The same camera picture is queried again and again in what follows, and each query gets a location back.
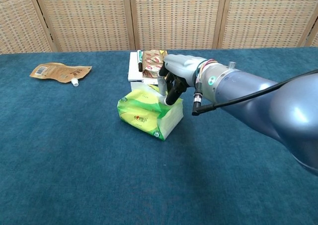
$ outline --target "brown package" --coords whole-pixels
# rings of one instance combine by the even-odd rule
[[[40,79],[51,78],[59,82],[70,82],[73,78],[83,78],[91,70],[91,66],[67,66],[61,63],[38,65],[30,77]]]
[[[143,77],[157,78],[157,72],[161,69],[163,58],[167,51],[146,50],[143,52]]]

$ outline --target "wooden frame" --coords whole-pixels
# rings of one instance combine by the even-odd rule
[[[223,20],[223,15],[224,15],[225,4],[226,4],[226,0],[219,1],[217,21],[215,23],[215,28],[214,28],[212,49],[217,49],[217,47],[218,47],[218,41],[219,41],[219,37],[220,37],[220,33],[221,33],[221,26],[222,26],[222,20]]]
[[[314,12],[313,12],[313,14],[312,14],[312,16],[311,16],[311,18],[310,18],[308,24],[307,24],[307,27],[305,28],[305,30],[304,30],[304,32],[303,32],[302,37],[300,38],[300,40],[299,40],[299,42],[298,42],[297,47],[308,46],[308,43],[309,43],[309,45],[312,43],[312,41],[313,41],[314,38],[315,38],[315,37],[313,36],[313,35],[315,35],[315,31],[314,31],[315,28],[312,29],[312,27],[313,27],[313,25],[314,25],[314,23],[315,23],[317,17],[318,17],[318,3],[317,3],[317,6],[316,6],[316,8],[315,8],[315,10],[314,10]]]
[[[44,32],[45,32],[45,36],[46,36],[46,38],[47,38],[47,40],[48,40],[48,42],[49,42],[49,45],[50,45],[50,47],[51,47],[51,50],[52,50],[53,52],[55,52],[55,51],[57,51],[58,48],[57,48],[55,42],[53,42],[53,40],[52,40],[52,38],[51,38],[50,30],[49,30],[49,29],[47,28],[47,26],[46,26],[45,20],[44,20],[44,18],[43,18],[43,16],[42,16],[41,9],[40,9],[40,7],[39,7],[39,5],[38,5],[38,3],[37,3],[36,0],[31,0],[31,1],[32,1],[32,4],[33,4],[33,6],[34,6],[34,9],[35,9],[35,11],[36,11],[36,13],[37,13],[37,15],[38,15],[38,17],[39,17],[39,21],[40,21],[40,23],[41,23],[41,25],[42,25],[42,28],[43,28]]]
[[[126,14],[129,47],[131,50],[135,50],[136,49],[136,42],[135,42],[135,36],[134,36],[134,25],[133,25],[133,19],[132,19],[131,0],[124,0],[124,8],[125,8],[125,14]]]
[[[131,6],[135,6],[136,0],[130,0],[130,3],[131,3]],[[137,9],[135,7],[131,7],[131,16],[132,16],[132,23],[133,23],[134,39],[135,39],[135,48],[140,49],[138,16],[137,16]]]
[[[58,41],[58,37],[56,36],[54,27],[53,27],[52,22],[51,22],[51,20],[50,20],[50,18],[49,18],[49,15],[48,15],[48,13],[47,13],[47,11],[46,11],[46,7],[45,7],[45,5],[44,5],[44,1],[43,1],[43,0],[38,0],[38,3],[39,3],[39,6],[40,6],[40,8],[41,8],[41,11],[42,11],[42,13],[43,13],[43,17],[44,17],[44,19],[45,19],[45,22],[46,22],[46,24],[48,25],[49,32],[50,32],[50,34],[51,34],[51,36],[52,36],[53,42],[55,43],[55,49],[56,49],[56,51],[62,51],[62,50],[61,50],[60,43],[59,43],[59,41]]]
[[[222,12],[218,12],[218,14],[221,14],[222,20],[220,24],[218,41],[216,46],[217,49],[222,47],[224,32],[225,32],[225,25],[226,25],[228,13],[229,13],[230,1],[231,0],[224,0],[224,7],[222,8]]]

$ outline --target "table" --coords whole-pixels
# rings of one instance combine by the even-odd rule
[[[282,81],[318,48],[175,50]],[[29,77],[41,63],[92,66],[78,87]],[[221,109],[162,142],[120,120],[129,51],[0,55],[0,224],[318,224],[318,177]]]

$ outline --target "logo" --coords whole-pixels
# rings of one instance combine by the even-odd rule
[[[161,136],[160,131],[155,131],[154,132],[154,136],[157,137],[157,138],[160,137]]]
[[[146,122],[147,121],[147,118],[145,118],[145,117],[135,116],[134,118],[135,118],[135,120],[137,120],[139,122]]]
[[[210,77],[209,80],[208,80],[208,84],[210,86],[213,85],[215,83],[215,79],[216,79],[215,76]]]

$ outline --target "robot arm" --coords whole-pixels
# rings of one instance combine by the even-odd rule
[[[215,60],[167,55],[159,90],[172,105],[195,87],[192,115],[222,108],[283,145],[304,168],[318,175],[318,70],[276,83]],[[205,97],[211,104],[201,105]]]

